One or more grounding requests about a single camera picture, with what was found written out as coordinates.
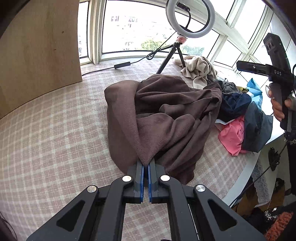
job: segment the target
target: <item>hand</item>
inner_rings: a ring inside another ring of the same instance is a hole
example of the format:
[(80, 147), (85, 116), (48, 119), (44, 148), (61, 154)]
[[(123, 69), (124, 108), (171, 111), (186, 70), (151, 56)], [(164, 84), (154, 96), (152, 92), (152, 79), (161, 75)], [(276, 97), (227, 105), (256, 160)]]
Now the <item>hand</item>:
[[(274, 96), (272, 95), (272, 91), (269, 90), (268, 91), (268, 95), (269, 97), (273, 98)], [(274, 116), (278, 121), (281, 121), (282, 119), (285, 118), (284, 113), (282, 112), (282, 107), (281, 105), (275, 100), (275, 99), (271, 99), (271, 103), (272, 103), (272, 109), (274, 111)], [(285, 100), (285, 105), (288, 108), (292, 107), (292, 101), (290, 99)]]

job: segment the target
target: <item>silver screw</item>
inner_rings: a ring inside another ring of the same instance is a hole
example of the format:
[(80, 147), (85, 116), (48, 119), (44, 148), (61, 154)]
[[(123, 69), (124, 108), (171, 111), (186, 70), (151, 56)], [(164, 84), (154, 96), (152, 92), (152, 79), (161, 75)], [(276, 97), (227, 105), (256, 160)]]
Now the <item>silver screw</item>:
[(122, 180), (124, 182), (129, 182), (131, 180), (131, 177), (130, 176), (124, 176), (124, 177), (122, 177)]
[(205, 186), (204, 185), (197, 185), (196, 186), (196, 190), (198, 192), (204, 192), (205, 191)]
[(168, 175), (162, 175), (162, 176), (160, 177), (160, 179), (161, 179), (162, 181), (164, 181), (164, 182), (167, 182), (167, 181), (170, 179), (170, 176), (168, 176)]
[(96, 191), (96, 186), (89, 186), (89, 187), (87, 188), (87, 191), (88, 191), (88, 192), (95, 192), (95, 191)]

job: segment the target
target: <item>white ring lamp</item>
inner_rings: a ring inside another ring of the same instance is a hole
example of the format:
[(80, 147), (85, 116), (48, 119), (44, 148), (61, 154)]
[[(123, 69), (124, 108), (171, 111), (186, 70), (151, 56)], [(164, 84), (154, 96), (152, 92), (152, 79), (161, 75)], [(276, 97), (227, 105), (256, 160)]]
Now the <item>white ring lamp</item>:
[(180, 1), (168, 0), (165, 7), (165, 13), (167, 15), (168, 22), (178, 34), (188, 38), (200, 38), (211, 31), (215, 23), (215, 10), (210, 0), (202, 0), (207, 8), (208, 19), (205, 26), (197, 32), (187, 31), (178, 24), (175, 16), (175, 8), (178, 2)]

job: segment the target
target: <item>triangular cutout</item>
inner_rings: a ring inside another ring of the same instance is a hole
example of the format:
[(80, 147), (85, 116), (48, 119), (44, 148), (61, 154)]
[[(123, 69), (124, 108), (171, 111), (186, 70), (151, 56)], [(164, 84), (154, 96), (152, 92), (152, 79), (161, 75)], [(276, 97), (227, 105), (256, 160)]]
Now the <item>triangular cutout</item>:
[(83, 209), (85, 201), (79, 201), (74, 207), (72, 207), (64, 216), (62, 216), (57, 221), (57, 226), (72, 232), (74, 230), (75, 224), (80, 216)]
[(237, 224), (236, 220), (225, 212), (215, 201), (208, 200), (208, 204), (221, 231), (225, 231)]

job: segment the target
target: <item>light blue cloth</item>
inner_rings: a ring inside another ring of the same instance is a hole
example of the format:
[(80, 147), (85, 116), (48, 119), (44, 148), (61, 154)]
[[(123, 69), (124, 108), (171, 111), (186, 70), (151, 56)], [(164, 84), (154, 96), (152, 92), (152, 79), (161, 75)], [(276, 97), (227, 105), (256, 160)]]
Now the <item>light blue cloth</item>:
[(255, 80), (253, 80), (253, 78), (248, 82), (247, 89), (249, 90), (249, 92), (252, 93), (252, 102), (255, 102), (255, 104), (261, 110), (263, 95), (259, 85), (255, 82)]

